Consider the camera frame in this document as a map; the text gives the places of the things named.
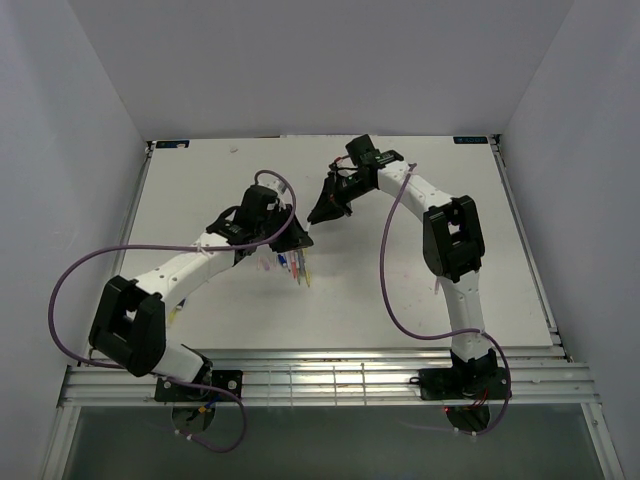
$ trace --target metal frame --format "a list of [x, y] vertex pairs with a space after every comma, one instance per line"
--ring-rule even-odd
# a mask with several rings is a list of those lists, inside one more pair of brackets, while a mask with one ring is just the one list
[[[499, 146], [494, 136], [489, 139], [553, 340], [553, 345], [545, 348], [505, 349], [513, 379], [511, 403], [580, 404], [605, 478], [623, 478], [588, 366], [566, 360], [515, 206]], [[131, 234], [154, 146], [155, 142], [146, 151], [145, 162], [123, 224], [122, 242], [126, 242]], [[118, 272], [122, 261], [123, 255], [119, 255], [114, 263], [114, 274]], [[244, 403], [247, 406], [262, 407], [442, 405], [442, 401], [420, 400], [417, 387], [410, 385], [409, 379], [420, 368], [451, 364], [446, 348], [202, 353], [220, 368], [243, 370]], [[42, 478], [62, 478], [82, 407], [165, 406], [152, 400], [155, 383], [153, 377], [135, 378], [124, 371], [86, 366], [69, 368], [61, 391], [58, 415]]]
[[509, 207], [511, 208], [513, 219], [516, 222], [518, 235], [520, 235], [522, 248], [524, 248], [525, 256], [527, 257], [527, 263], [529, 264], [529, 270], [531, 271], [531, 276], [533, 277], [533, 283], [535, 284], [536, 290], [538, 292], [538, 298], [540, 299], [540, 304], [542, 305], [542, 311], [544, 312], [547, 318], [547, 324], [549, 325], [549, 330], [551, 332], [557, 333], [558, 325], [556, 324], [555, 318], [553, 318], [553, 312], [551, 311], [551, 307], [549, 305], [549, 299], [547, 298], [547, 293], [544, 290], [544, 287], [542, 285], [542, 279], [540, 278], [540, 273], [538, 272], [538, 267], [536, 266], [536, 262], [533, 259], [533, 254], [531, 253], [529, 240], [527, 239], [527, 235], [524, 231], [522, 218], [520, 218], [520, 213], [518, 212], [518, 207], [516, 207], [513, 191], [511, 190], [511, 185], [509, 184], [509, 178], [507, 177], [506, 164], [504, 162], [504, 159], [502, 158], [502, 154], [500, 153], [500, 146], [496, 141], [495, 135], [489, 136], [489, 143], [491, 144], [491, 151], [493, 152], [493, 157], [496, 160], [498, 173], [500, 173], [500, 178], [502, 180], [502, 185], [504, 186], [504, 191], [507, 194], [507, 200], [509, 202]]

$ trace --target white wall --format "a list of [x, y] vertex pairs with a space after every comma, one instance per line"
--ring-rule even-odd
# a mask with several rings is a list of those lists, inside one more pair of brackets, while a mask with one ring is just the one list
[[497, 133], [572, 0], [71, 0], [147, 139]]
[[576, 2], [503, 136], [562, 338], [640, 478], [640, 4]]
[[[81, 254], [116, 241], [144, 143], [63, 0], [0, 0], [0, 476], [37, 478], [66, 359], [48, 296]], [[80, 349], [109, 259], [64, 289]]]

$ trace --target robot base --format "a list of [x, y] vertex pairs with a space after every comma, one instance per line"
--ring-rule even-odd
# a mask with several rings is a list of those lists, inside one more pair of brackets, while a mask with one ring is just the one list
[[[484, 357], [467, 363], [451, 354], [451, 368], [423, 368], [410, 383], [420, 387], [422, 400], [504, 400], [511, 393], [507, 389], [507, 371], [498, 367], [496, 355], [490, 350]], [[446, 407], [449, 422], [460, 430], [478, 432], [487, 428], [490, 420], [486, 405]]]

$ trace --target glass panel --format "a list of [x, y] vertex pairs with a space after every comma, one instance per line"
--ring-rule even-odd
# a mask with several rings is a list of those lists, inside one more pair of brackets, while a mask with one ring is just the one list
[[[214, 454], [171, 432], [171, 409], [83, 408], [67, 479], [540, 479], [602, 477], [579, 405], [512, 406], [495, 431], [447, 426], [440, 407], [251, 408], [245, 442]], [[240, 415], [219, 408], [204, 437], [233, 440]]]

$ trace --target marker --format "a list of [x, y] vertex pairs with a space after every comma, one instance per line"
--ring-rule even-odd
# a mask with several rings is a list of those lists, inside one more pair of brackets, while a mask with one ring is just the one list
[[295, 252], [293, 252], [293, 254], [295, 255], [298, 262], [298, 285], [300, 285], [300, 277], [304, 275], [304, 265], [300, 262], [300, 251], [296, 250]]
[[298, 275], [298, 284], [300, 284], [300, 277], [306, 277], [307, 271], [304, 263], [304, 258], [302, 255], [302, 250], [296, 250], [296, 254], [298, 255], [298, 265], [300, 268], [300, 275]]
[[289, 264], [287, 263], [287, 257], [279, 253], [278, 261], [280, 262], [280, 265], [282, 265], [282, 268], [286, 268], [287, 270], [291, 271], [291, 269], [289, 268]]
[[[307, 254], [307, 249], [306, 248], [302, 249], [303, 258], [306, 254]], [[307, 264], [306, 260], [305, 260], [305, 266], [304, 266], [304, 274], [307, 280], [307, 287], [311, 288], [311, 270], [309, 270], [309, 265]]]
[[289, 260], [291, 263], [291, 270], [293, 271], [293, 279], [296, 280], [298, 278], [298, 267], [296, 265], [296, 255], [295, 253], [287, 253], [289, 255]]

